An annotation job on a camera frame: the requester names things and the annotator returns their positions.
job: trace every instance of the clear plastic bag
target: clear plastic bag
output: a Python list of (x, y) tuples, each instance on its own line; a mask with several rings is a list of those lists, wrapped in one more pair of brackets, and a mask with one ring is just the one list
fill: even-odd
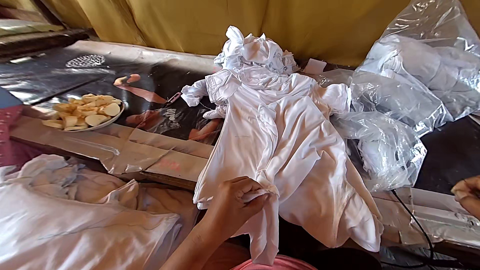
[(365, 71), (354, 73), (350, 88), (354, 111), (379, 111), (410, 126), (418, 136), (452, 120), (427, 88)]
[[(458, 0), (413, 0), (375, 42), (357, 71), (388, 76), (416, 92), (429, 89), (450, 114), (438, 110), (434, 114), (439, 119), (426, 119), (438, 127), (480, 109), (479, 45)], [(416, 105), (421, 114), (431, 112), (430, 104), (418, 100)]]
[(363, 167), (359, 172), (369, 191), (415, 184), (427, 150), (409, 126), (378, 111), (337, 114), (332, 123), (343, 138), (352, 140), (350, 149), (358, 149), (352, 162), (357, 169)]

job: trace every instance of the electric cord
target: electric cord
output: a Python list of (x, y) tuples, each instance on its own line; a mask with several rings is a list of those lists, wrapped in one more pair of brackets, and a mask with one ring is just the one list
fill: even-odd
[[(428, 247), (429, 247), (429, 251), (430, 251), (430, 260), (433, 260), (433, 244), (432, 244), (432, 242), (430, 241), (430, 238), (428, 238), (427, 233), (425, 232), (425, 230), (423, 229), (423, 227), (420, 225), (420, 222), (417, 220), (417, 218), (415, 218), (415, 216), (413, 215), (413, 213), (410, 211), (410, 209), (408, 209), (408, 207), (405, 205), (405, 203), (403, 203), (403, 201), (400, 199), (400, 197), (396, 194), (395, 189), (393, 189), (393, 190), (391, 190), (391, 191), (392, 191), (393, 195), (396, 197), (396, 199), (397, 199), (397, 200), (402, 204), (402, 206), (405, 208), (405, 210), (410, 214), (410, 216), (413, 218), (413, 220), (415, 221), (415, 223), (418, 225), (418, 227), (420, 228), (421, 232), (422, 232), (423, 235), (425, 236), (425, 239), (427, 239)], [(401, 268), (405, 268), (405, 269), (414, 269), (414, 268), (420, 268), (420, 267), (427, 266), (426, 263), (422, 263), (422, 264), (419, 264), (419, 265), (399, 265), (399, 264), (390, 263), (390, 262), (384, 262), (384, 261), (380, 261), (380, 262), (383, 263), (383, 264), (386, 264), (386, 265), (401, 267)]]
[[(425, 239), (427, 239), (427, 242), (428, 242), (428, 246), (429, 246), (429, 251), (430, 251), (430, 256), (429, 256), (429, 259), (428, 261), (430, 263), (432, 262), (437, 262), (435, 263), (435, 266), (438, 266), (438, 267), (453, 267), (453, 268), (461, 268), (461, 269), (469, 269), (469, 268), (465, 268), (465, 266), (460, 263), (458, 260), (454, 260), (454, 261), (444, 261), (444, 260), (435, 260), (433, 258), (433, 244), (432, 242), (430, 241), (430, 238), (428, 237), (427, 233), (425, 232), (425, 230), (423, 229), (423, 227), (420, 225), (420, 222), (417, 220), (417, 218), (415, 218), (415, 216), (413, 215), (413, 213), (410, 211), (410, 209), (408, 209), (408, 207), (405, 205), (405, 203), (400, 199), (400, 197), (397, 195), (395, 189), (391, 190), (391, 192), (393, 193), (393, 195), (396, 197), (396, 199), (400, 202), (400, 204), (402, 204), (403, 208), (405, 208), (405, 210), (409, 213), (409, 215), (413, 218), (413, 220), (415, 221), (415, 223), (418, 225), (418, 227), (420, 228), (421, 232), (423, 233), (423, 235), (425, 236)], [(419, 265), (399, 265), (399, 264), (395, 264), (395, 263), (390, 263), (390, 262), (384, 262), (384, 261), (380, 261), (381, 263), (383, 264), (386, 264), (386, 265), (390, 265), (390, 266), (395, 266), (395, 267), (399, 267), (399, 268), (405, 268), (405, 269), (415, 269), (415, 268), (420, 268), (420, 267), (424, 267), (424, 266), (427, 266), (428, 268), (432, 269), (432, 270), (435, 270), (436, 268), (431, 265), (430, 263), (428, 262), (424, 262), (424, 263), (421, 263)]]

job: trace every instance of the white plate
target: white plate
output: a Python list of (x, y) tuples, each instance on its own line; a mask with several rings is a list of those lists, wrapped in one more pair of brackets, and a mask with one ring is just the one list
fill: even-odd
[(125, 106), (123, 105), (123, 102), (120, 104), (120, 112), (115, 115), (115, 117), (112, 117), (112, 119), (106, 121), (105, 123), (101, 123), (100, 125), (98, 126), (92, 126), (92, 127), (89, 127), (89, 128), (85, 128), (85, 129), (81, 129), (81, 130), (70, 130), (70, 131), (64, 131), (62, 130), (63, 132), (79, 132), (79, 131), (92, 131), (92, 130), (95, 130), (95, 129), (99, 129), (99, 128), (102, 128), (102, 127), (106, 127), (108, 125), (110, 125), (111, 123), (115, 122), (115, 120), (117, 120), (121, 113), (123, 112), (123, 110), (125, 110)]

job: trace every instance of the red cloth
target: red cloth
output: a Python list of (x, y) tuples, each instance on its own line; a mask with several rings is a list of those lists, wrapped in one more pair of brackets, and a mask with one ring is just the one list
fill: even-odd
[(272, 266), (254, 264), (249, 259), (231, 270), (317, 270), (317, 268), (298, 259), (277, 255)]
[(22, 166), (25, 162), (42, 154), (37, 149), (10, 140), (9, 128), (15, 124), (21, 112), (22, 105), (0, 109), (0, 167)]

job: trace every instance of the yellow curtain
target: yellow curtain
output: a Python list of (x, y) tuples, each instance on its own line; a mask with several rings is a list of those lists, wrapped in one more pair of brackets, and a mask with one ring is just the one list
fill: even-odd
[[(103, 41), (181, 52), (220, 52), (225, 31), (265, 32), (295, 57), (358, 65), (409, 0), (44, 0), (72, 27), (92, 27)], [(480, 0), (461, 1), (480, 30)], [(34, 10), (32, 0), (0, 4)]]

